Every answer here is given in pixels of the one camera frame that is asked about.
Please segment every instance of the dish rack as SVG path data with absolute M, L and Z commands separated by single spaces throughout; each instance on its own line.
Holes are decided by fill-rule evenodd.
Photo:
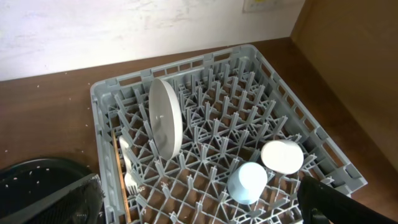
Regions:
M 159 157 L 149 122 L 151 81 L 171 84 L 180 102 L 183 143 Z M 131 146 L 139 195 L 128 195 L 132 223 L 300 223 L 300 178 L 310 175 L 350 195 L 367 182 L 268 61 L 242 45 L 95 83 L 91 103 L 107 223 L 125 216 L 111 132 Z M 289 139 L 301 147 L 302 168 L 268 183 L 252 205 L 235 202 L 226 181 L 241 164 L 264 166 L 261 147 Z

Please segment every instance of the wooden counter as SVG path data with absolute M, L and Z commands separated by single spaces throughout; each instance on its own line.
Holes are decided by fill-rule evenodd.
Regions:
M 353 198 L 398 220 L 397 172 L 290 38 L 253 45 L 369 182 Z M 0 167 L 40 156 L 60 156 L 98 172 L 91 84 L 219 49 L 0 82 Z

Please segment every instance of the black object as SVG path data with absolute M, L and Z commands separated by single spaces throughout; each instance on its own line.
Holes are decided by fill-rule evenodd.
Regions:
M 297 197 L 304 224 L 397 223 L 309 176 Z
M 0 219 L 90 173 L 88 168 L 60 158 L 29 160 L 0 171 Z
M 100 178 L 96 174 L 89 174 L 32 205 L 0 219 L 0 222 L 93 224 L 97 221 L 103 197 Z

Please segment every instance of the white cup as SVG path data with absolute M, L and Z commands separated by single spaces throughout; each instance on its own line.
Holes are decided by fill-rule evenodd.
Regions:
M 238 203 L 250 205 L 259 200 L 267 180 L 267 172 L 262 166 L 255 162 L 247 162 L 228 179 L 228 192 Z
M 261 160 L 267 168 L 281 174 L 294 174 L 303 166 L 300 146 L 290 140 L 267 142 L 261 149 Z

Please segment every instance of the fork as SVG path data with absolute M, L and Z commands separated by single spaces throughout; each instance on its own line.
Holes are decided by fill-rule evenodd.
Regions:
M 138 185 L 137 182 L 132 178 L 130 173 L 126 173 L 124 176 L 124 184 L 126 185 L 127 191 L 130 195 L 138 195 Z
M 131 161 L 127 156 L 127 149 L 129 148 L 129 144 L 126 142 L 123 136 L 119 137 L 119 144 L 122 150 L 124 163 L 126 165 L 126 175 L 124 175 L 124 185 L 126 185 L 127 191 L 129 192 L 130 195 L 138 195 L 139 194 L 138 184 L 131 175 L 132 172 Z
M 126 140 L 124 140 L 123 136 L 119 137 L 119 144 L 120 144 L 120 148 L 122 150 L 124 164 L 126 166 L 126 172 L 130 173 L 132 166 L 131 166 L 131 161 L 127 156 L 127 149 L 129 148 L 129 144 L 126 142 Z

